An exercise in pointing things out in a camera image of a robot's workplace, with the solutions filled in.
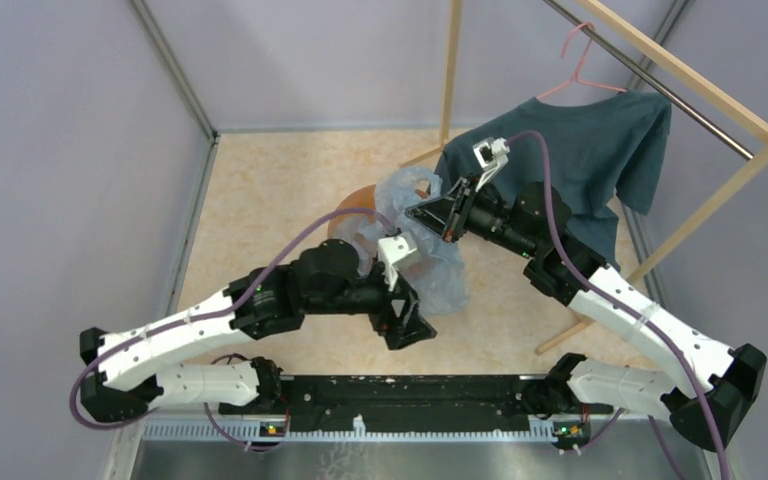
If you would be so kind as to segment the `orange trash bin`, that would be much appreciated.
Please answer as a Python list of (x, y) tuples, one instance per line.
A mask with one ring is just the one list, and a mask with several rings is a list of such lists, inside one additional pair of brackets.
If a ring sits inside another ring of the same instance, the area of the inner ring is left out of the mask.
[(375, 203), (375, 184), (363, 186), (347, 197), (345, 197), (337, 206), (336, 211), (340, 215), (334, 214), (327, 224), (327, 237), (336, 238), (338, 227), (346, 221), (360, 221), (361, 223), (375, 225), (377, 217), (374, 213)]

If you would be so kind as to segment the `wooden clothes rack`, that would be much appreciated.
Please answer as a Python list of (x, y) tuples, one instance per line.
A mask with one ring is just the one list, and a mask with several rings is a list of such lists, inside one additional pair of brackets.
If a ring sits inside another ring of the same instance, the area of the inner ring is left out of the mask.
[(679, 96), (628, 268), (685, 320), (768, 355), (768, 1), (669, 1), (650, 74)]

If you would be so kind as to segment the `pink clothes hanger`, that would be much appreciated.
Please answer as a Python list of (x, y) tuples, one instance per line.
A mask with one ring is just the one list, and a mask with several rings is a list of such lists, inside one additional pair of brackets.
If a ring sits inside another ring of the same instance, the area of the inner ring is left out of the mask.
[(621, 94), (621, 93), (626, 93), (627, 92), (626, 88), (622, 88), (622, 87), (618, 87), (618, 86), (613, 86), (613, 85), (608, 85), (608, 84), (605, 84), (605, 83), (593, 82), (593, 81), (589, 81), (589, 80), (581, 78), (582, 69), (583, 69), (584, 65), (586, 64), (586, 61), (588, 59), (588, 55), (590, 53), (591, 47), (594, 44), (594, 39), (589, 36), (589, 33), (592, 33), (594, 31), (594, 27), (595, 27), (595, 25), (592, 22), (582, 22), (582, 23), (577, 24), (568, 33), (568, 35), (567, 35), (567, 37), (566, 37), (566, 39), (564, 41), (564, 44), (562, 46), (562, 50), (561, 50), (561, 54), (560, 54), (561, 58), (564, 58), (567, 55), (567, 52), (569, 50), (569, 46), (570, 46), (570, 44), (572, 42), (572, 39), (578, 33), (581, 33), (582, 35), (584, 35), (584, 36), (586, 36), (588, 38), (587, 43), (586, 43), (584, 49), (582, 50), (582, 53), (579, 56), (579, 58), (577, 60), (577, 63), (575, 65), (575, 67), (574, 67), (574, 70), (571, 72), (571, 75), (569, 76), (569, 78), (567, 80), (561, 82), (560, 84), (550, 88), (549, 90), (547, 90), (547, 91), (537, 95), (536, 96), (537, 100), (543, 101), (543, 100), (547, 99), (548, 97), (550, 97), (550, 96), (552, 96), (552, 95), (554, 95), (556, 93), (559, 93), (559, 92), (569, 88), (572, 85), (581, 85), (581, 86), (596, 88), (596, 89), (600, 89), (600, 90), (610, 91), (610, 92), (614, 92), (614, 93), (617, 93), (617, 94)]

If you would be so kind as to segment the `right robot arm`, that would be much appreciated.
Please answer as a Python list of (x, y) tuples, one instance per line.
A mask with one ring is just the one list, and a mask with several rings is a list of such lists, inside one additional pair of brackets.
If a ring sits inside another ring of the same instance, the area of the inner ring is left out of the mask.
[(463, 177), (405, 213), (445, 242), (471, 233), (527, 258), (523, 274), (534, 288), (612, 330), (657, 367), (566, 354), (561, 375), (546, 385), (554, 409), (612, 405), (665, 420), (714, 452), (729, 445), (757, 400), (766, 355), (750, 343), (732, 347), (706, 336), (636, 289), (566, 230), (571, 211), (554, 187), (531, 182), (507, 204), (477, 177)]

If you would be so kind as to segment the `blue plastic trash bag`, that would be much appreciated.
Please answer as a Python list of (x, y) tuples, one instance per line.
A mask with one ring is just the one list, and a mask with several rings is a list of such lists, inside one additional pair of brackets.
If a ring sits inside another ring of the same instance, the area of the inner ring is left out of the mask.
[(432, 170), (415, 165), (399, 169), (374, 185), (356, 189), (338, 205), (370, 208), (395, 227), (413, 236), (419, 260), (400, 272), (417, 291), (424, 316), (448, 315), (469, 301), (465, 262), (457, 245), (442, 241), (406, 214), (406, 209), (441, 195), (442, 179)]

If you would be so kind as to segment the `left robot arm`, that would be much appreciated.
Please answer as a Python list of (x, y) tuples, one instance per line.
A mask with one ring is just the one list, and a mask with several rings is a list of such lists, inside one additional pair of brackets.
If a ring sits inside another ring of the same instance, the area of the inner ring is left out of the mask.
[(413, 255), (403, 236), (360, 275), (357, 250), (331, 239), (284, 265), (252, 271), (186, 310), (141, 328), (83, 331), (86, 367), (74, 385), (71, 409), (90, 428), (112, 429), (170, 406), (222, 403), (268, 413), (282, 396), (281, 371), (254, 357), (231, 365), (198, 365), (191, 358), (221, 347), (296, 331), (308, 315), (369, 318), (390, 350), (437, 334), (420, 312), (416, 290), (397, 263)]

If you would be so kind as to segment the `metal rack rod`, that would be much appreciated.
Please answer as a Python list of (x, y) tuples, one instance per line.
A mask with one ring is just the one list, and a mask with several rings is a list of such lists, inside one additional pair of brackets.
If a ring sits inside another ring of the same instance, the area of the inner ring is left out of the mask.
[(740, 126), (746, 122), (752, 122), (754, 119), (754, 115), (746, 110), (742, 104), (664, 47), (665, 41), (674, 33), (680, 20), (689, 12), (689, 8), (693, 5), (691, 1), (672, 1), (667, 13), (660, 21), (654, 38), (643, 33), (629, 20), (600, 1), (580, 1), (578, 5), (639, 52), (640, 58), (638, 60), (632, 59), (630, 55), (624, 53), (604, 35), (598, 33), (594, 27), (586, 25), (583, 27), (583, 31), (589, 39), (620, 62), (640, 82), (665, 96), (674, 106), (678, 107), (680, 111), (723, 145), (746, 161), (754, 157), (754, 153), (748, 147), (652, 73), (655, 67), (669, 73), (686, 88), (704, 98), (708, 104), (723, 112)]

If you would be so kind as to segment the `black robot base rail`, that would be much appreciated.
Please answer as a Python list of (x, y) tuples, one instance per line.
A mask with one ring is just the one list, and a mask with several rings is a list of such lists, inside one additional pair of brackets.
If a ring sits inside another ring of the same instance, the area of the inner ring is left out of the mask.
[(559, 382), (530, 375), (284, 376), (276, 397), (222, 403), (228, 418), (278, 419), (268, 437), (362, 435), (407, 440), (502, 437), (569, 450), (592, 437), (590, 416)]

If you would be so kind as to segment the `teal t-shirt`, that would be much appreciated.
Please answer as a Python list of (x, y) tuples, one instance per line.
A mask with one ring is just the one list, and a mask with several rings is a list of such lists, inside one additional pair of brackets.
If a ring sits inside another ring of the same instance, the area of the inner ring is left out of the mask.
[(554, 106), (532, 98), (449, 141), (435, 166), (441, 190), (481, 168), (474, 145), (504, 138), (512, 145), (508, 164), (492, 183), (506, 202), (523, 186), (544, 178), (541, 148), (529, 138), (539, 132), (550, 155), (551, 184), (572, 211), (567, 224), (575, 237), (615, 260), (618, 216), (612, 198), (639, 214), (651, 209), (670, 134), (672, 105), (657, 93), (631, 91), (584, 106)]

